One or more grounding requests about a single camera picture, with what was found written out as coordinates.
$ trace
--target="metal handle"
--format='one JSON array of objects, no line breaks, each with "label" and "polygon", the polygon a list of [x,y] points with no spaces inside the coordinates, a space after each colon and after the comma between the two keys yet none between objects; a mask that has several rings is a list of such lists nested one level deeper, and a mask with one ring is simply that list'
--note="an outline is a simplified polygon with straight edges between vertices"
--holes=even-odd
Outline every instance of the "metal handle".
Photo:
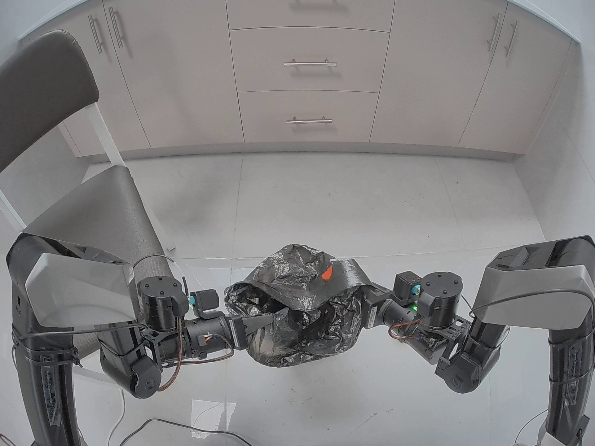
[{"label": "metal handle", "polygon": [[507,58],[510,56],[510,51],[512,51],[512,45],[515,44],[515,37],[517,36],[517,30],[519,29],[519,21],[517,20],[516,23],[511,23],[511,25],[515,27],[515,31],[512,32],[512,38],[510,38],[510,43],[508,43],[508,46],[504,47],[506,49]]},{"label": "metal handle", "polygon": [[122,48],[122,36],[120,35],[120,29],[118,28],[118,21],[115,18],[115,14],[117,12],[114,11],[114,7],[109,7],[109,18],[112,21],[112,26],[114,27],[114,34],[115,34],[115,42],[118,44],[118,48]]},{"label": "metal handle", "polygon": [[322,63],[316,63],[314,61],[308,62],[297,62],[295,59],[291,60],[291,63],[283,63],[283,66],[336,66],[337,63],[329,63],[327,59],[325,59]]},{"label": "metal handle", "polygon": [[496,26],[494,27],[494,33],[491,34],[491,40],[487,41],[487,44],[490,46],[490,48],[488,49],[488,53],[491,53],[491,51],[494,49],[494,45],[496,44],[496,33],[498,32],[498,27],[500,26],[501,18],[501,13],[498,13],[498,16],[494,17],[494,20],[496,21]]},{"label": "metal handle", "polygon": [[326,117],[321,117],[320,119],[313,119],[313,120],[301,120],[298,121],[295,117],[293,117],[290,121],[285,121],[286,124],[324,124],[324,123],[332,123],[332,119],[326,119]]},{"label": "metal handle", "polygon": [[103,43],[99,40],[99,36],[97,35],[97,28],[95,27],[95,22],[97,19],[93,18],[93,15],[89,15],[89,25],[91,25],[91,33],[93,33],[93,39],[95,40],[95,46],[97,46],[97,51],[99,54],[103,53],[104,50],[101,48]]}]

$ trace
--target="gray chair cushion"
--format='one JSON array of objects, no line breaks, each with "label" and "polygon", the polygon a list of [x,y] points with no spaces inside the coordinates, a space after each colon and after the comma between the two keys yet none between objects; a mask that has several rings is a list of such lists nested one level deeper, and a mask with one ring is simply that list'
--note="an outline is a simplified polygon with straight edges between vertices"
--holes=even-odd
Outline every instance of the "gray chair cushion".
[{"label": "gray chair cushion", "polygon": [[35,38],[0,66],[0,172],[99,90],[76,40],[62,30]]},{"label": "gray chair cushion", "polygon": [[[59,241],[93,246],[135,263],[164,254],[127,167],[95,175],[52,205],[23,230]],[[171,276],[167,260],[150,257],[134,269],[137,282]],[[75,336],[81,358],[99,348],[96,336]]]}]

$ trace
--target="silver bar handle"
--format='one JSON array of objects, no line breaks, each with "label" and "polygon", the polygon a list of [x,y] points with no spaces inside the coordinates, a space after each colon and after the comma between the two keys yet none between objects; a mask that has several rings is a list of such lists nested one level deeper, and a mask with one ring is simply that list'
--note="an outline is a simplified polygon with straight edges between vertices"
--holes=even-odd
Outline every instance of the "silver bar handle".
[{"label": "silver bar handle", "polygon": [[321,117],[320,119],[312,119],[312,120],[297,120],[295,116],[290,121],[285,121],[286,124],[325,124],[325,123],[332,123],[332,119],[326,119],[326,117]]},{"label": "silver bar handle", "polygon": [[283,66],[336,66],[337,63],[330,63],[327,59],[325,59],[322,63],[317,63],[315,61],[296,61],[292,59],[290,63],[283,63]]},{"label": "silver bar handle", "polygon": [[118,28],[118,21],[115,18],[115,14],[117,11],[114,11],[114,7],[109,7],[109,18],[112,21],[112,26],[114,27],[114,34],[115,34],[115,42],[118,44],[118,48],[122,48],[122,36],[120,34],[120,29]]},{"label": "silver bar handle", "polygon": [[487,44],[490,46],[490,48],[488,49],[488,53],[491,53],[491,51],[494,49],[494,45],[496,44],[496,33],[498,32],[498,27],[500,26],[501,18],[501,13],[498,13],[498,16],[494,17],[494,20],[496,21],[496,26],[494,27],[494,33],[491,34],[491,40],[487,41]]},{"label": "silver bar handle", "polygon": [[97,46],[97,51],[99,54],[103,53],[104,50],[101,48],[103,43],[99,40],[99,36],[97,35],[97,28],[95,27],[95,22],[97,19],[93,18],[93,15],[89,15],[89,25],[91,25],[91,33],[93,34],[93,39],[95,40],[95,46]]},{"label": "silver bar handle", "polygon": [[517,30],[519,29],[519,21],[517,20],[516,23],[511,23],[511,25],[515,27],[515,30],[512,32],[512,38],[510,38],[510,43],[508,43],[508,46],[504,47],[506,49],[507,58],[510,56],[510,52],[512,51],[512,45],[515,44],[515,37],[517,36]]}]

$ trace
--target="orange piece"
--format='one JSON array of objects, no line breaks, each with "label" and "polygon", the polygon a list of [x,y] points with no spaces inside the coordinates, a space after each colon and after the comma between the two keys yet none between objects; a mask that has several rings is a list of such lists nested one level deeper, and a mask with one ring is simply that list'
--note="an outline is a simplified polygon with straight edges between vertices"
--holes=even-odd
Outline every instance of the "orange piece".
[{"label": "orange piece", "polygon": [[329,266],[328,269],[322,273],[321,277],[325,281],[328,281],[329,279],[331,279],[332,275],[333,275],[333,267]]}]

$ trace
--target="crumpled plastic bag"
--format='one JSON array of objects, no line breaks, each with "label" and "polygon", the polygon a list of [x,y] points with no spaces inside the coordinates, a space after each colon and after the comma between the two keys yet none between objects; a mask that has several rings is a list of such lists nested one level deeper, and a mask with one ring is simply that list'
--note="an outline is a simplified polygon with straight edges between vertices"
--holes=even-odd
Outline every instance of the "crumpled plastic bag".
[{"label": "crumpled plastic bag", "polygon": [[225,304],[243,317],[274,314],[272,324],[250,335],[248,353],[264,365],[287,367],[353,347],[362,327],[360,288],[371,284],[353,259],[290,244],[226,288]]}]

